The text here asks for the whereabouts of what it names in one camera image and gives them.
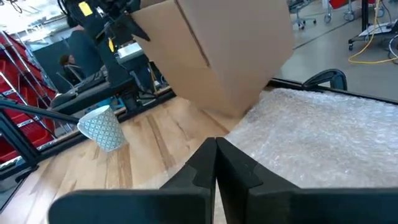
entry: bubble wrap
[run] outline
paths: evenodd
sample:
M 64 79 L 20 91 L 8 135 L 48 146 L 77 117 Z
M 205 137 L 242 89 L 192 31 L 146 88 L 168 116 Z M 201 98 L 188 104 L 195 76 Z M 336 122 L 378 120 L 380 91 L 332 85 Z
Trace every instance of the bubble wrap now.
M 394 105 L 278 88 L 262 92 L 226 139 L 301 188 L 398 186 Z M 182 165 L 146 187 L 160 187 Z M 218 189 L 215 223 L 226 223 Z

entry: yellow cable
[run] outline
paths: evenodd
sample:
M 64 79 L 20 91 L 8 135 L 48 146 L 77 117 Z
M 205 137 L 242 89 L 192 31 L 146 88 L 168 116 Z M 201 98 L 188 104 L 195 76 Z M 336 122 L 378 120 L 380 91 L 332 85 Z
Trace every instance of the yellow cable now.
M 373 40 L 374 34 L 376 33 L 376 24 L 378 24 L 377 23 L 378 22 L 377 21 L 377 13 L 379 12 L 380 1 L 382 1 L 382 0 L 377 0 L 376 1 L 376 10 L 375 10 L 375 13 L 374 13 L 374 22 L 373 22 L 373 24 L 374 24 L 373 26 L 374 27 L 373 27 L 373 30 L 372 30 L 372 36 L 371 36 L 369 42 L 365 45 L 365 47 L 361 51 L 359 51 L 358 53 L 356 53 L 356 54 L 354 54 L 354 55 L 352 55 L 351 57 L 348 58 L 348 61 L 351 62 L 351 63 L 365 64 L 365 65 L 374 65 L 374 64 L 390 62 L 390 61 L 398 59 L 398 57 L 395 57 L 395 58 L 392 58 L 392 59 L 380 60 L 380 61 L 375 61 L 375 62 L 366 62 L 366 61 L 355 61 L 355 60 L 352 60 L 353 58 L 355 58 L 358 55 L 362 54 L 367 49 L 367 47 L 369 47 L 369 45 L 371 44 L 371 42 Z

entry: person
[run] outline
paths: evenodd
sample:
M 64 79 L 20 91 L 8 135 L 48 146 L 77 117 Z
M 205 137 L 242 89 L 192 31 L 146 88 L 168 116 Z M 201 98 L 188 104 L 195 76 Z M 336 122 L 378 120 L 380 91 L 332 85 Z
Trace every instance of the person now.
M 72 18 L 68 17 L 68 25 L 73 29 L 68 45 L 73 55 L 75 65 L 78 65 L 85 77 L 98 72 L 104 65 L 93 40 L 87 35 L 85 29 L 78 25 Z
M 84 79 L 82 69 L 75 64 L 73 55 L 62 55 L 60 57 L 60 65 L 63 68 L 63 75 L 73 86 L 79 84 Z

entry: wooden surface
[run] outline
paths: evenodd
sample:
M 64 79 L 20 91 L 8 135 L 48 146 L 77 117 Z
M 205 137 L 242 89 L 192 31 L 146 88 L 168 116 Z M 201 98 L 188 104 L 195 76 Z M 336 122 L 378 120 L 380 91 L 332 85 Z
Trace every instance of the wooden surface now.
M 185 162 L 212 136 L 224 136 L 239 118 L 197 109 L 176 97 L 122 124 L 129 142 L 105 153 L 85 141 L 40 163 L 0 215 L 0 223 L 46 223 L 50 204 L 78 189 L 132 189 Z

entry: red metal rack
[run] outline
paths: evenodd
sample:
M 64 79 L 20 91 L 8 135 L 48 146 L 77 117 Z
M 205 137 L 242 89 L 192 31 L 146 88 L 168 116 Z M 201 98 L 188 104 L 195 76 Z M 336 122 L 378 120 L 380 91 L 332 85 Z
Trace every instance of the red metal rack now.
M 18 103 L 47 109 L 56 92 L 46 87 L 41 70 L 28 61 L 27 53 L 24 44 L 0 31 L 0 93 Z M 55 125 L 52 120 L 13 110 L 5 112 L 35 147 L 53 140 Z M 0 164 L 18 156 L 1 135 L 0 145 Z

